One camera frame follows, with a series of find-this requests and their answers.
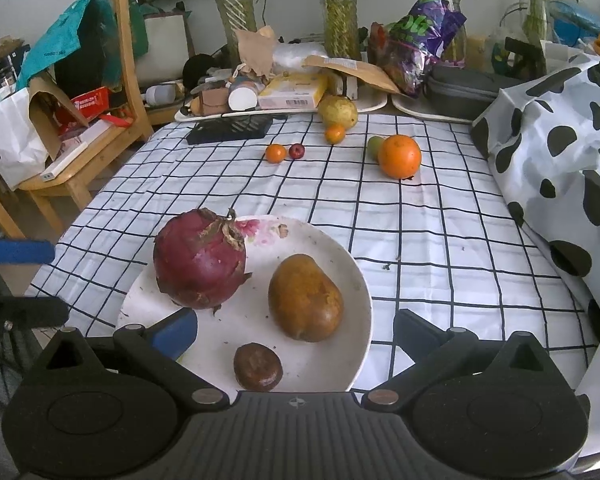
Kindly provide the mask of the checkered tablecloth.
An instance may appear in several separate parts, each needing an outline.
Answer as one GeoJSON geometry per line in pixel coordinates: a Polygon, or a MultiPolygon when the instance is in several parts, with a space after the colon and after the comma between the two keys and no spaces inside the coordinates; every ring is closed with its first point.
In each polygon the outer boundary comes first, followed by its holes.
{"type": "Polygon", "coordinates": [[[366,278],[374,332],[356,391],[410,365],[393,341],[401,309],[483,339],[528,330],[567,382],[580,384],[597,347],[584,307],[510,216],[465,128],[364,115],[330,145],[317,117],[298,115],[276,120],[261,140],[191,146],[187,133],[177,124],[160,129],[105,183],[61,237],[53,264],[35,274],[30,294],[64,298],[72,325],[108,335],[171,217],[197,207],[277,214],[331,236],[366,278]],[[411,179],[386,176],[367,156],[369,138],[395,134],[422,151],[411,179]],[[265,159],[273,143],[287,149],[280,164],[265,159]],[[288,154],[295,143],[306,149],[302,159],[288,154]]]}

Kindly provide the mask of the glass vase left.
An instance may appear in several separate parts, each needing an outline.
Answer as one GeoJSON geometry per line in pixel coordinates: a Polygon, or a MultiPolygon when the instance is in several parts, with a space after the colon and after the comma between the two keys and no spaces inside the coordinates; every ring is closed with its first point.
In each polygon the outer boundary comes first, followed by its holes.
{"type": "Polygon", "coordinates": [[[214,0],[218,7],[224,27],[230,62],[236,66],[239,61],[238,38],[236,30],[257,30],[254,17],[253,0],[214,0]]]}

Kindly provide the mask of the yellow medicine box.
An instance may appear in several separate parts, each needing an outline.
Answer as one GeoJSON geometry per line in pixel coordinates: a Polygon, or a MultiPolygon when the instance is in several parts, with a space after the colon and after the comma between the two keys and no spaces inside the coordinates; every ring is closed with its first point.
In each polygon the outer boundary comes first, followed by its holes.
{"type": "Polygon", "coordinates": [[[280,75],[259,93],[258,103],[261,110],[315,110],[327,88],[323,74],[280,75]]]}

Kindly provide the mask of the small tangerine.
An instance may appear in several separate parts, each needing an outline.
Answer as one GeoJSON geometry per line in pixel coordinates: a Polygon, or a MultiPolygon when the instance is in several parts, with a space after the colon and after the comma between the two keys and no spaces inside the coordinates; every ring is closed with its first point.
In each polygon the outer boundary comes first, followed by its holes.
{"type": "Polygon", "coordinates": [[[270,144],[264,153],[270,164],[280,164],[287,156],[287,149],[282,144],[270,144]]]}
{"type": "Polygon", "coordinates": [[[325,140],[330,145],[341,143],[346,137],[347,130],[343,125],[331,124],[325,130],[325,140]]]}

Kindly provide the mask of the green lime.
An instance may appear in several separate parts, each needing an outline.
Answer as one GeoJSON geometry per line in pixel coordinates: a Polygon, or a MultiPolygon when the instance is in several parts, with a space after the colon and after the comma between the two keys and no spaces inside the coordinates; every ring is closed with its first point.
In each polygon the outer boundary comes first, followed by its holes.
{"type": "Polygon", "coordinates": [[[367,156],[373,161],[378,161],[378,156],[385,138],[383,136],[372,136],[368,139],[366,145],[367,156]]]}

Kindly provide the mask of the grey zip case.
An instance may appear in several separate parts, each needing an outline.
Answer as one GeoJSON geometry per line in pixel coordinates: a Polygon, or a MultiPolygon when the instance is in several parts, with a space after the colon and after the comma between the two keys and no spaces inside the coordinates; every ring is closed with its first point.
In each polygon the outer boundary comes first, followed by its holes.
{"type": "Polygon", "coordinates": [[[521,80],[512,77],[435,65],[422,90],[438,114],[472,122],[492,104],[498,92],[517,84],[521,80]]]}

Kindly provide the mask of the dark passion fruit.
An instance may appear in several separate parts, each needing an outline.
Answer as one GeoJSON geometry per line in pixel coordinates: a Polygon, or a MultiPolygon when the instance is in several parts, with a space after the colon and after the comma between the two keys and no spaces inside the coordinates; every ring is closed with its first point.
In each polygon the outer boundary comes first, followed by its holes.
{"type": "Polygon", "coordinates": [[[234,354],[234,374],[245,390],[267,392],[283,378],[282,361],[263,344],[243,344],[234,354]]]}

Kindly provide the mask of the yellow green pear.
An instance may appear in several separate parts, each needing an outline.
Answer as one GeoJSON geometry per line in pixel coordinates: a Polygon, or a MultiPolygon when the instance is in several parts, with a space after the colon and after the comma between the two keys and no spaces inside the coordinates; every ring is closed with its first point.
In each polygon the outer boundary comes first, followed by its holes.
{"type": "Polygon", "coordinates": [[[349,130],[358,123],[358,109],[345,96],[324,96],[317,113],[327,127],[340,126],[349,130]]]}

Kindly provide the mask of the cow print cloth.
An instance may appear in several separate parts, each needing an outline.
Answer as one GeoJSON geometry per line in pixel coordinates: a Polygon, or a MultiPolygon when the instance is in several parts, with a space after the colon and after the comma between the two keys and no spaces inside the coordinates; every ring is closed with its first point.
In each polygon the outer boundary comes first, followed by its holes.
{"type": "MultiPolygon", "coordinates": [[[[470,135],[510,214],[588,312],[600,341],[600,56],[580,53],[502,89],[470,135]]],[[[584,452],[600,453],[600,343],[577,392],[591,403],[584,452]]]]}

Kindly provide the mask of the white floral plate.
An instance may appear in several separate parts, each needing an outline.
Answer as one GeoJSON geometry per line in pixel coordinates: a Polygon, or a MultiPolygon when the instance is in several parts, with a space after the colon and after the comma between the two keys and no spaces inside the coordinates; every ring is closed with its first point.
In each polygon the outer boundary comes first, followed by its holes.
{"type": "Polygon", "coordinates": [[[347,391],[360,374],[372,338],[372,298],[351,255],[309,223],[277,216],[239,218],[251,278],[219,311],[197,314],[194,343],[178,358],[184,366],[234,398],[242,388],[233,360],[243,344],[257,342],[282,361],[283,392],[347,391]],[[343,319],[321,342],[287,337],[268,310],[268,283],[279,263],[295,254],[313,258],[343,296],[343,319]]]}

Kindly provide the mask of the purple snack bag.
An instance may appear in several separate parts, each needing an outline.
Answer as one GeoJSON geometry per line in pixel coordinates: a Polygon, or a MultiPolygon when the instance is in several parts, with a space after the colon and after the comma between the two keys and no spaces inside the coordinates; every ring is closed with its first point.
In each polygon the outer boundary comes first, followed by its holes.
{"type": "Polygon", "coordinates": [[[452,10],[448,0],[417,0],[391,26],[373,22],[368,60],[382,68],[402,93],[417,96],[465,21],[465,15],[452,10]]]}

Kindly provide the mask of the wooden chair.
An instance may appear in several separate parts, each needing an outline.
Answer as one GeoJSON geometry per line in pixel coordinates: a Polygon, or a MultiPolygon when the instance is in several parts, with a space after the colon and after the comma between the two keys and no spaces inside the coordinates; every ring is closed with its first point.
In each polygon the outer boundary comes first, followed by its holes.
{"type": "Polygon", "coordinates": [[[48,77],[31,80],[38,93],[50,94],[83,128],[81,135],[70,144],[73,159],[61,156],[60,160],[66,166],[56,177],[45,180],[42,176],[35,176],[18,185],[21,191],[29,194],[47,223],[58,234],[64,232],[64,225],[50,198],[69,196],[79,210],[84,210],[92,200],[88,185],[132,143],[147,141],[152,135],[135,73],[129,0],[112,0],[112,5],[118,29],[122,89],[126,99],[120,110],[123,114],[121,117],[103,114],[89,122],[48,77]]]}

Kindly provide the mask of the crumpled brown paper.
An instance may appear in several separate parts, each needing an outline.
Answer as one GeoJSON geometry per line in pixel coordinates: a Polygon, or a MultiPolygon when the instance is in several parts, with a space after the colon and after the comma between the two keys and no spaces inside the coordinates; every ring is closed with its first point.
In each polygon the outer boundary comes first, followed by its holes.
{"type": "Polygon", "coordinates": [[[256,32],[235,29],[240,62],[244,63],[256,76],[270,76],[273,67],[273,53],[278,45],[274,29],[263,26],[256,32]]]}

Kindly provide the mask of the white oval tray right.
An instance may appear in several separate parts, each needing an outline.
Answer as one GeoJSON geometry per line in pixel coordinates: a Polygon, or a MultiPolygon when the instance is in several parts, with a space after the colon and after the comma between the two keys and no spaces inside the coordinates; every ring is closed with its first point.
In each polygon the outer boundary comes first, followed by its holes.
{"type": "Polygon", "coordinates": [[[403,94],[392,94],[390,96],[392,105],[400,112],[421,120],[432,120],[433,122],[448,122],[449,124],[470,125],[470,119],[452,117],[439,114],[434,110],[430,102],[419,96],[414,99],[403,94]]]}

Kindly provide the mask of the brown mango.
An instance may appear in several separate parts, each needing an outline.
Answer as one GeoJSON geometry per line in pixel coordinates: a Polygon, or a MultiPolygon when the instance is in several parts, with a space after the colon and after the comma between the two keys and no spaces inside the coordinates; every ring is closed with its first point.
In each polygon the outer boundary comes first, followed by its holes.
{"type": "Polygon", "coordinates": [[[342,293],[305,254],[281,263],[268,284],[268,307],[282,332],[305,342],[320,342],[336,332],[343,317],[342,293]]]}

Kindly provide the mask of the red dragon fruit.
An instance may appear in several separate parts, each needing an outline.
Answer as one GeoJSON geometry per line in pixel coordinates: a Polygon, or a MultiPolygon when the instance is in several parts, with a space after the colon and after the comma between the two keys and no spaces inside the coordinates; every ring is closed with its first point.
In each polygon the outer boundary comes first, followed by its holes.
{"type": "Polygon", "coordinates": [[[219,310],[250,278],[234,209],[219,216],[198,208],[172,218],[155,238],[152,261],[160,292],[194,310],[219,310]]]}

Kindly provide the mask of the glass vase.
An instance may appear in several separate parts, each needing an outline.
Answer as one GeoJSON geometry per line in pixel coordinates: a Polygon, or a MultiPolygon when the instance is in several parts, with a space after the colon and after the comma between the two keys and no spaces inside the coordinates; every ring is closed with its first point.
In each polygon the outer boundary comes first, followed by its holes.
{"type": "Polygon", "coordinates": [[[361,58],[358,39],[358,0],[321,0],[324,44],[331,58],[361,58]]]}
{"type": "Polygon", "coordinates": [[[230,62],[236,66],[239,61],[238,38],[236,30],[257,30],[254,17],[253,0],[214,0],[218,7],[224,27],[230,62]]]}

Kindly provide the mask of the large orange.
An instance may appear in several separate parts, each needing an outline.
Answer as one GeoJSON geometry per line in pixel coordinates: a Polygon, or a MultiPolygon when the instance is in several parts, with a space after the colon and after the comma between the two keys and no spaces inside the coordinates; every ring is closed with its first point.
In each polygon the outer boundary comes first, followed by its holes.
{"type": "Polygon", "coordinates": [[[393,179],[411,179],[422,163],[422,151],[410,136],[395,134],[382,142],[378,151],[380,170],[393,179]]]}

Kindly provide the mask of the teal plastic bag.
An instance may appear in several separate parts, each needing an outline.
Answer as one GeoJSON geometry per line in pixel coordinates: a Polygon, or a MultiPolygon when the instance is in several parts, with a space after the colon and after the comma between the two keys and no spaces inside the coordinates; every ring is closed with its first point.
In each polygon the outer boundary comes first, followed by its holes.
{"type": "Polygon", "coordinates": [[[81,47],[79,27],[91,0],[76,0],[46,30],[23,59],[15,90],[27,88],[29,80],[81,47]]]}

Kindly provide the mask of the white oval tray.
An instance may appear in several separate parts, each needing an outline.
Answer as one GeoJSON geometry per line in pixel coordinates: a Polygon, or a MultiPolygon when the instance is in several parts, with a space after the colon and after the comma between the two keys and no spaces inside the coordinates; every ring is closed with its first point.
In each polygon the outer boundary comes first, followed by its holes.
{"type": "MultiPolygon", "coordinates": [[[[358,90],[358,99],[354,101],[356,108],[359,113],[368,114],[381,110],[388,104],[389,96],[387,93],[372,87],[363,87],[358,90]]],[[[213,114],[208,116],[193,116],[185,115],[182,112],[176,112],[174,115],[174,122],[180,124],[194,124],[195,122],[204,122],[205,120],[211,120],[223,117],[244,117],[244,116],[258,116],[258,115],[294,115],[294,114],[308,114],[309,110],[302,110],[301,108],[274,108],[274,110],[245,110],[244,112],[227,112],[222,114],[213,114]]]]}
{"type": "Polygon", "coordinates": [[[470,125],[470,119],[452,117],[439,114],[434,110],[430,102],[419,96],[414,99],[403,94],[392,94],[390,96],[392,105],[400,112],[421,120],[432,120],[433,122],[448,122],[449,124],[470,125]]]}

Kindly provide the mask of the small red fruit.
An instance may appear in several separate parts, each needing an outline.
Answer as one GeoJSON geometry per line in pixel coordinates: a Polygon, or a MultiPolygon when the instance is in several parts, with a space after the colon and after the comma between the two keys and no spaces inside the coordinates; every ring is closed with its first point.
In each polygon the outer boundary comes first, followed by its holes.
{"type": "Polygon", "coordinates": [[[304,154],[306,154],[306,149],[302,144],[295,143],[289,147],[288,154],[293,160],[302,159],[304,154]]]}

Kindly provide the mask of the white oval tray left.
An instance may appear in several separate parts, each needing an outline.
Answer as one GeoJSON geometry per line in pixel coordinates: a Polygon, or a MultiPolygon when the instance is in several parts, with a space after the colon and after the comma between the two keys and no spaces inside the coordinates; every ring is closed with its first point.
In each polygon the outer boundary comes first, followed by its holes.
{"type": "MultiPolygon", "coordinates": [[[[358,99],[354,101],[356,108],[359,113],[368,114],[381,110],[388,104],[389,96],[387,93],[372,87],[363,87],[358,90],[358,99]]],[[[174,115],[174,122],[180,124],[194,124],[195,122],[204,122],[205,120],[211,120],[223,117],[244,117],[244,116],[258,116],[258,115],[294,115],[294,114],[308,114],[309,110],[302,110],[301,108],[274,108],[274,110],[245,110],[244,112],[227,112],[222,114],[213,114],[208,116],[193,116],[185,115],[182,112],[176,112],[174,115]]]]}

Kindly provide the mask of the brown padded envelope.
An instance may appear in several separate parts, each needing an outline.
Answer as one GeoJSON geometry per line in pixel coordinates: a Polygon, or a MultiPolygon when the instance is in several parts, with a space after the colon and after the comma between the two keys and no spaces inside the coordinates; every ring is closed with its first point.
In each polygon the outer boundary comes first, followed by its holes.
{"type": "Polygon", "coordinates": [[[327,68],[358,78],[369,86],[390,94],[400,94],[400,88],[388,74],[379,66],[352,60],[352,58],[325,58],[324,56],[309,55],[303,60],[306,67],[327,68]]]}

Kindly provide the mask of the glass vase middle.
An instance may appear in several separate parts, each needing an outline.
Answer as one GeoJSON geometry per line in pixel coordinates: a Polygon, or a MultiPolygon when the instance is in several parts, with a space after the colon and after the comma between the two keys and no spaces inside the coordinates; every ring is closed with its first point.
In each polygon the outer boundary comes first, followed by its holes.
{"type": "Polygon", "coordinates": [[[324,44],[331,58],[361,58],[358,39],[358,0],[321,0],[324,44]]]}

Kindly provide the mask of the white cylinder jar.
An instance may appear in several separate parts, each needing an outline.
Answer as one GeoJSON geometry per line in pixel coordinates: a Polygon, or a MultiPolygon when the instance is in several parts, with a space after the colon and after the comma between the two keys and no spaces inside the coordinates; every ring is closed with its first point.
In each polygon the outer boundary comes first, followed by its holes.
{"type": "Polygon", "coordinates": [[[236,81],[230,86],[227,104],[233,112],[253,110],[258,106],[260,86],[251,80],[236,81]]]}

